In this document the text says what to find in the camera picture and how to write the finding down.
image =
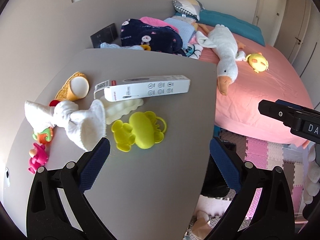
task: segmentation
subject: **door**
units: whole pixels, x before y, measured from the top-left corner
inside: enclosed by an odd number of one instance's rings
[[[292,64],[299,76],[301,76],[305,71],[310,58],[313,56],[319,37],[320,12],[315,5],[312,5],[308,29],[304,37],[303,44],[296,59]]]
[[[259,0],[254,23],[261,29],[266,44],[273,46],[278,37],[287,0]]]
[[[292,64],[301,48],[309,24],[311,2],[288,0],[275,48]]]
[[[320,102],[320,40],[316,44],[312,57],[310,58],[305,71],[301,75],[301,80],[308,91],[314,107]]]

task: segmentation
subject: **pink towel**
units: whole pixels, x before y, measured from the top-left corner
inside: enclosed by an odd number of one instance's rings
[[[197,42],[197,37],[196,37],[195,34],[191,37],[189,43],[190,43],[191,45],[192,45],[192,44],[198,44],[198,42]]]
[[[140,19],[140,21],[142,21],[145,24],[149,24],[151,26],[154,26],[154,27],[166,27],[166,26],[169,26],[170,28],[174,29],[177,33],[179,33],[179,30],[176,27],[174,27],[173,25],[171,25],[169,23],[161,21],[159,19],[155,19],[155,18],[151,18],[151,17],[142,17]]]

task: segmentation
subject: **door handle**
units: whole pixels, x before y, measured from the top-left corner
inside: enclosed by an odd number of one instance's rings
[[[301,40],[299,40],[297,37],[295,37],[298,41],[299,41],[299,43],[298,43],[298,45],[300,45],[300,43],[301,43]]]

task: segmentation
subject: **white box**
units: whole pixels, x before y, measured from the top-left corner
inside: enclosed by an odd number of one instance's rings
[[[94,93],[104,90],[110,102],[133,98],[146,98],[170,94],[186,93],[190,79],[183,75],[138,77],[125,80],[107,80],[95,86]]]

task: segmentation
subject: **barcode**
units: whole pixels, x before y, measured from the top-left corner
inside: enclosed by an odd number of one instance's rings
[[[107,81],[96,85],[96,90],[99,90],[99,89],[104,88],[106,86],[107,86]]]

